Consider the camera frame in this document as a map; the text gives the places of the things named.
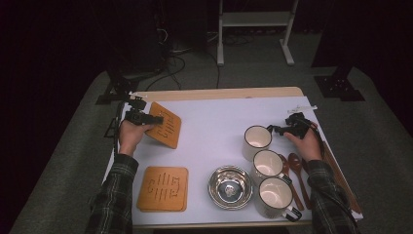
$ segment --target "stainless steel bowl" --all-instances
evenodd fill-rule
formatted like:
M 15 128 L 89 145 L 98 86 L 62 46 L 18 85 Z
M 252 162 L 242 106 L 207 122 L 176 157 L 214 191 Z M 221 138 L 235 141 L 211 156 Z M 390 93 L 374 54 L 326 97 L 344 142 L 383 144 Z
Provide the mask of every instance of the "stainless steel bowl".
M 209 178 L 209 196 L 218 207 L 237 210 L 252 196 L 252 182 L 248 173 L 235 166 L 216 169 Z

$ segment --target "wooden table edge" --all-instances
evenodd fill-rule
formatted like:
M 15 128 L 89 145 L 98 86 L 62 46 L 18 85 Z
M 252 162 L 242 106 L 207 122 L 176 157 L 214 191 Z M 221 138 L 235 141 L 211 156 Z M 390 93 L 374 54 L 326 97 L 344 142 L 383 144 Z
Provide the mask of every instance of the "wooden table edge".
M 274 221 L 274 222 L 228 222 L 228 223 L 191 223 L 191 224 L 155 224 L 135 225 L 133 229 L 182 229 L 182 228 L 224 228 L 224 227 L 270 227 L 311 225 L 311 221 Z
M 298 87 L 244 88 L 219 90 L 183 90 L 137 92 L 146 101 L 196 100 L 224 98 L 303 97 Z

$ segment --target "cup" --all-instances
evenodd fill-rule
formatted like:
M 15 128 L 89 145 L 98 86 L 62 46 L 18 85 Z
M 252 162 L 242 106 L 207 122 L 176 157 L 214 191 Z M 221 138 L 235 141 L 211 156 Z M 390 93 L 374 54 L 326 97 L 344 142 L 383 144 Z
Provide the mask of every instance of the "cup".
M 292 192 L 289 185 L 280 178 L 268 177 L 260 183 L 254 204 L 255 209 L 264 217 L 283 216 L 295 222 L 301 218 L 302 214 L 291 206 L 291 202 Z
M 250 176 L 256 186 L 271 176 L 276 176 L 288 184 L 292 182 L 291 178 L 282 173 L 281 157 L 280 154 L 268 149 L 258 151 L 254 155 Z
M 265 127 L 249 127 L 244 133 L 243 155 L 246 160 L 252 162 L 258 151 L 268 149 L 272 139 L 271 133 Z

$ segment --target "white metal stand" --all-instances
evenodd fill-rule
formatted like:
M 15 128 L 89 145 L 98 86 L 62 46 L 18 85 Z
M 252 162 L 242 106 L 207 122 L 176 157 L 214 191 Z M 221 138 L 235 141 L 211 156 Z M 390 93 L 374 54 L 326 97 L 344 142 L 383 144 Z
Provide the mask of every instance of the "white metal stand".
M 291 34 L 291 28 L 294 23 L 295 11 L 298 0 L 294 0 L 290 12 L 241 12 L 241 13 L 223 13 L 222 5 L 224 0 L 219 1 L 219 25 L 218 25 L 218 46 L 217 46 L 217 63 L 224 65 L 224 46 L 222 43 L 222 28 L 230 26 L 286 26 L 284 38 L 280 40 L 282 51 L 286 63 L 293 65 L 291 52 L 288 49 L 288 39 Z

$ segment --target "cork trivet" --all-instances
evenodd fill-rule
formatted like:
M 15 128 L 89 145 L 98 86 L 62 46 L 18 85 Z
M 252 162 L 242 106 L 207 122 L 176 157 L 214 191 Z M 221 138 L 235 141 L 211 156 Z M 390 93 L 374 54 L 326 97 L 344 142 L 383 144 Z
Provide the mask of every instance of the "cork trivet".
M 186 210 L 187 192 L 186 168 L 148 167 L 137 207 L 143 212 L 183 212 Z
M 164 117 L 162 125 L 155 125 L 145 133 L 159 142 L 175 149 L 178 147 L 181 119 L 157 102 L 152 102 L 149 114 Z

